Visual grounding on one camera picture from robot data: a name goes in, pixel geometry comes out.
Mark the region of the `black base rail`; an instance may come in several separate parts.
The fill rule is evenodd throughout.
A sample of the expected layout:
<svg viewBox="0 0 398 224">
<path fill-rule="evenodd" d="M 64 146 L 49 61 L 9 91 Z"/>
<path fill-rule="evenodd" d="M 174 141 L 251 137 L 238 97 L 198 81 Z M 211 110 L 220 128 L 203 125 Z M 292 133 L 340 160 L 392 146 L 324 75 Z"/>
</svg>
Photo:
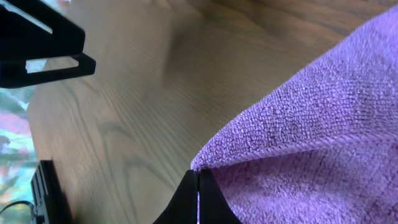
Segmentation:
<svg viewBox="0 0 398 224">
<path fill-rule="evenodd" d="M 30 182 L 34 207 L 31 224 L 71 224 L 72 214 L 52 160 L 41 160 Z"/>
</svg>

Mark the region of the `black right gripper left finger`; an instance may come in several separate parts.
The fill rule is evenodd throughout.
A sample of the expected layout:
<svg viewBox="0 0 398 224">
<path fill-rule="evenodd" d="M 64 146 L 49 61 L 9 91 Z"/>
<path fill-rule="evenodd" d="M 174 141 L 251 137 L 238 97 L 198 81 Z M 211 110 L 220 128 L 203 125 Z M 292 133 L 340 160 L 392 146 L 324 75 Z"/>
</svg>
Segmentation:
<svg viewBox="0 0 398 224">
<path fill-rule="evenodd" d="M 197 224 L 197 211 L 198 175 L 188 170 L 154 224 Z"/>
</svg>

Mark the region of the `purple microfiber cloth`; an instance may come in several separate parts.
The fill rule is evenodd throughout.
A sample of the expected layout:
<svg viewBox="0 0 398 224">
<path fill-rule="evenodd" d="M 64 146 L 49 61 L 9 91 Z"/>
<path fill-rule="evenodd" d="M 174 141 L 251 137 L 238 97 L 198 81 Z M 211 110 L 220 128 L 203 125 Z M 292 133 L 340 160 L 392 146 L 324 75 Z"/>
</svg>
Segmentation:
<svg viewBox="0 0 398 224">
<path fill-rule="evenodd" d="M 397 222 L 397 8 L 214 135 L 211 169 L 243 223 Z"/>
</svg>

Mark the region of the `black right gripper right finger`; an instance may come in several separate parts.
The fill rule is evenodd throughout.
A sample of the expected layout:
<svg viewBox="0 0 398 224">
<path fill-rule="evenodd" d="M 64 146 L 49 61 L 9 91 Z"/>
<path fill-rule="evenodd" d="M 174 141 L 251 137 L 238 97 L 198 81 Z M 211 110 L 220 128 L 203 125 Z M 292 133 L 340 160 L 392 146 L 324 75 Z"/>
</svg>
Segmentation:
<svg viewBox="0 0 398 224">
<path fill-rule="evenodd" d="M 200 224 L 241 224 L 230 209 L 211 170 L 202 170 L 199 176 Z"/>
</svg>

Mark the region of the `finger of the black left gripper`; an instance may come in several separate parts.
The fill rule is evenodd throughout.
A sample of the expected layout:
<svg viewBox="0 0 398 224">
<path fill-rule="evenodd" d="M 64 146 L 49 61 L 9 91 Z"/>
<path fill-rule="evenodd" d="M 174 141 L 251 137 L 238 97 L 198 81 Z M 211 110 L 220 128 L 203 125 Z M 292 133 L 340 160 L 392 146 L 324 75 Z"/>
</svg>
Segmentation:
<svg viewBox="0 0 398 224">
<path fill-rule="evenodd" d="M 38 0 L 8 3 L 52 29 L 49 33 L 1 6 L 1 87 L 21 88 L 84 77 L 95 73 L 96 61 L 83 53 L 85 31 Z M 26 61 L 71 57 L 78 66 L 28 73 Z"/>
</svg>

